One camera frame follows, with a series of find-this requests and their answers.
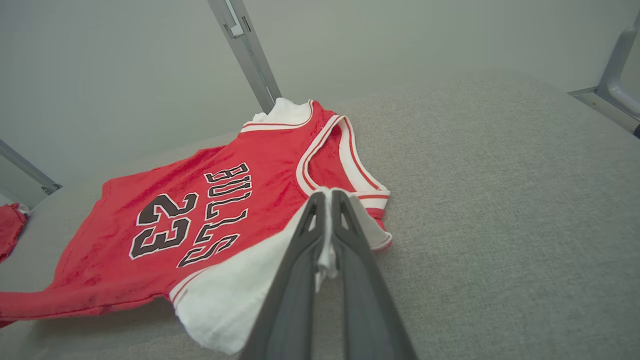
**red stripe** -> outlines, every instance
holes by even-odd
[[[358,160],[356,158],[355,151],[353,149],[353,135],[352,135],[352,131],[351,131],[351,124],[349,124],[349,122],[347,120],[345,120],[344,123],[347,124],[347,130],[349,130],[349,150],[351,150],[351,157],[353,159],[353,162],[356,164],[356,167],[360,171],[360,174],[362,175],[362,177],[364,177],[364,179],[371,186],[373,186],[375,189],[382,190],[381,188],[378,187],[378,185],[376,185],[373,181],[371,181],[371,179],[369,179],[369,177],[364,173],[364,171],[362,171],[362,167],[360,167],[360,164],[358,163]]]
[[[362,195],[358,199],[388,199],[389,195]]]
[[[305,170],[308,169],[309,164],[307,163],[308,161],[311,160],[311,158],[316,154],[317,150],[319,147],[322,147],[322,145],[324,145],[324,142],[326,141],[327,136],[329,136],[329,134],[331,133],[331,130],[333,129],[333,127],[336,125],[336,123],[338,123],[338,120],[340,119],[340,117],[337,117],[334,121],[333,124],[329,124],[327,123],[326,125],[324,125],[323,127],[323,131],[324,129],[328,128],[326,133],[323,135],[322,139],[320,140],[320,142],[318,144],[316,144],[316,147],[314,147],[314,149],[309,153],[309,155],[307,156],[307,158],[305,159],[305,162],[302,165],[302,178],[305,180],[305,182],[307,183],[307,185],[309,185],[309,187],[311,188],[311,190],[315,190],[316,188],[311,185],[311,182],[309,181],[309,179],[307,179],[307,175],[305,173]]]

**chicago bulls jersey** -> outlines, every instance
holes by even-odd
[[[0,293],[0,320],[98,315],[162,296],[176,305],[203,272],[241,276],[252,266],[243,253],[281,233],[320,186],[354,193],[382,227],[389,192],[362,166],[349,120],[278,99],[224,147],[106,182],[51,285]],[[223,270],[234,257],[240,265]]]

